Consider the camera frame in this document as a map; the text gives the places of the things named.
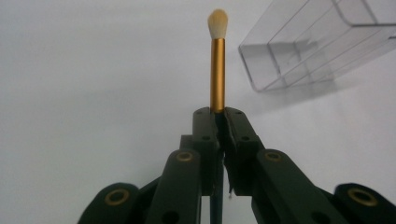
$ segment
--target brush bristles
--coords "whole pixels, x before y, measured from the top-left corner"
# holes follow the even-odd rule
[[[212,39],[222,39],[227,32],[227,13],[222,9],[216,9],[207,18],[207,25],[209,26],[210,36]]]

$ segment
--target transparent plastic box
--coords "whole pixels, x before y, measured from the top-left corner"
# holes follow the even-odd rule
[[[334,79],[396,49],[396,0],[274,0],[239,47],[255,91]]]

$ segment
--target metal rivet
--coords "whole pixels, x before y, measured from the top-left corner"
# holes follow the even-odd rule
[[[363,190],[363,189],[349,189],[347,195],[355,202],[366,205],[366,206],[377,206],[378,200],[373,196],[373,194]]]
[[[129,191],[126,189],[115,189],[109,192],[105,197],[105,203],[110,206],[125,203],[129,198]]]
[[[280,161],[282,159],[280,154],[276,152],[267,152],[264,154],[264,156],[268,161]]]
[[[180,152],[176,156],[178,161],[191,161],[192,157],[193,156],[190,152]]]

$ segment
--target white background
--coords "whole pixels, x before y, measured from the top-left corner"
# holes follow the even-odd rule
[[[269,3],[1,1],[0,223],[76,223],[102,188],[161,175],[209,104],[217,7],[226,105],[317,186],[361,183],[396,203],[396,51],[334,82],[254,92],[237,47]],[[202,213],[208,223],[207,199]],[[223,214],[256,222],[249,198],[225,193]]]

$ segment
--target gold brush handle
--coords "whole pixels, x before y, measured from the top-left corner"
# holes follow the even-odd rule
[[[222,113],[225,95],[225,39],[212,39],[210,110]]]

